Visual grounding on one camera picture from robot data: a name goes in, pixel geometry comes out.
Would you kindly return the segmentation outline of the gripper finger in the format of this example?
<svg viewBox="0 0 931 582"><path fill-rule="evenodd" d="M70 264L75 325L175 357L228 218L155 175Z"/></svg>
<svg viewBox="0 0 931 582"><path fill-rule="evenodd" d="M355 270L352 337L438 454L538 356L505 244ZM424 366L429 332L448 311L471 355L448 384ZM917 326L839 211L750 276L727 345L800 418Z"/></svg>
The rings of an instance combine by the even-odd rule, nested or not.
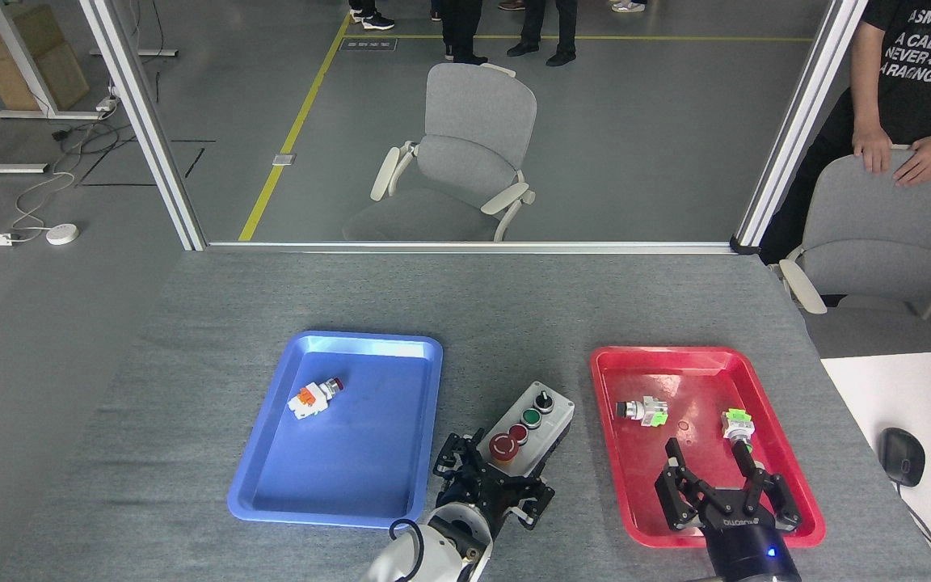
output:
<svg viewBox="0 0 931 582"><path fill-rule="evenodd" d="M655 489L666 523L675 531L701 528L705 526L702 515L707 504L723 512L722 497L687 467L676 438L669 438L664 448L668 461L656 479Z"/></svg>
<svg viewBox="0 0 931 582"><path fill-rule="evenodd" d="M527 530L533 530L539 522L555 490L543 479L513 479L510 482L510 512Z"/></svg>
<svg viewBox="0 0 931 582"><path fill-rule="evenodd" d="M487 461L479 450L479 443L487 432L475 435L451 433L437 454L433 475L444 480L445 486L463 483L465 486L480 486L487 475Z"/></svg>
<svg viewBox="0 0 931 582"><path fill-rule="evenodd" d="M743 441L737 441L732 445L732 454L736 466L746 479L743 487L745 497L740 505L743 513L752 517L761 506L761 495L766 493L775 516L775 527L786 533L795 531L803 519L784 476L780 473L766 472L753 459L750 446Z"/></svg>

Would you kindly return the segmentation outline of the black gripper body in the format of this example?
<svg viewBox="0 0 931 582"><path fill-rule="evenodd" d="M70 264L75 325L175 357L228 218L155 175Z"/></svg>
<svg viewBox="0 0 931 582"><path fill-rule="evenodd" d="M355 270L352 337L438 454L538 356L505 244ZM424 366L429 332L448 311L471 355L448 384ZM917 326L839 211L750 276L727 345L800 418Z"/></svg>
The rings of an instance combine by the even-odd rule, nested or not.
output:
<svg viewBox="0 0 931 582"><path fill-rule="evenodd" d="M510 508L528 498L528 485L499 471L456 471L440 491L440 506L468 504L479 509L487 525L501 528Z"/></svg>
<svg viewBox="0 0 931 582"><path fill-rule="evenodd" d="M724 581L801 581L783 533L797 526L772 520L706 518L706 548L714 574Z"/></svg>

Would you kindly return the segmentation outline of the person's right hand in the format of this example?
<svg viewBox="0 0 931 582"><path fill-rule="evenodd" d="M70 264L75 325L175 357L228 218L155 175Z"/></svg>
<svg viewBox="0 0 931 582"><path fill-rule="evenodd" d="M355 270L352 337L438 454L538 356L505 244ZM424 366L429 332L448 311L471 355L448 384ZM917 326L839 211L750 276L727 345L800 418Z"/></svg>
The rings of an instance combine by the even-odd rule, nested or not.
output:
<svg viewBox="0 0 931 582"><path fill-rule="evenodd" d="M882 174L890 169L893 141L879 123L854 123L851 145L869 172Z"/></svg>

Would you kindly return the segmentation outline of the person's left hand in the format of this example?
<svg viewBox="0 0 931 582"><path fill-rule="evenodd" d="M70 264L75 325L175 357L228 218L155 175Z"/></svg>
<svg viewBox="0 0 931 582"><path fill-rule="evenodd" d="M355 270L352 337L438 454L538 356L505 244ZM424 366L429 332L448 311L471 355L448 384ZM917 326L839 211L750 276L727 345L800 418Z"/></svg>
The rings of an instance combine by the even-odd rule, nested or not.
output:
<svg viewBox="0 0 931 582"><path fill-rule="evenodd" d="M912 187L931 180L931 136L912 143L912 157L897 170L894 180L899 187Z"/></svg>

